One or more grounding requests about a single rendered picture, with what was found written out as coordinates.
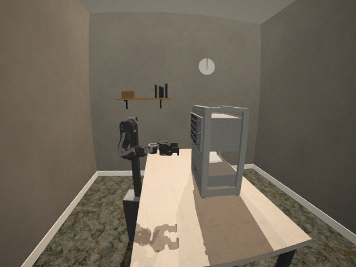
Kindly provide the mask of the grey server rack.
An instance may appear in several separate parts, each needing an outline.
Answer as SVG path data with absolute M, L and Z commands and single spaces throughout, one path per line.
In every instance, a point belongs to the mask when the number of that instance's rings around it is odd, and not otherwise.
M 198 116 L 191 113 L 191 170 L 193 173 L 198 165 L 194 179 L 201 198 L 240 195 L 250 109 L 193 105 L 192 111 Z M 226 114 L 224 111 L 242 112 L 242 117 Z M 210 155 L 213 151 L 216 151 L 217 155 Z M 221 156 L 222 151 L 239 151 L 236 171 Z

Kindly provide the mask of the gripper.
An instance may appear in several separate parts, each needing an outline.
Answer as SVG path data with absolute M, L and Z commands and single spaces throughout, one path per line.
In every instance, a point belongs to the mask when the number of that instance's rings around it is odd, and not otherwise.
M 161 156 L 171 156 L 173 153 L 177 153 L 179 155 L 179 147 L 178 143 L 172 142 L 170 145 L 167 145 L 168 141 L 162 140 L 157 142 L 157 144 L 150 144 L 151 146 L 159 145 L 159 154 Z

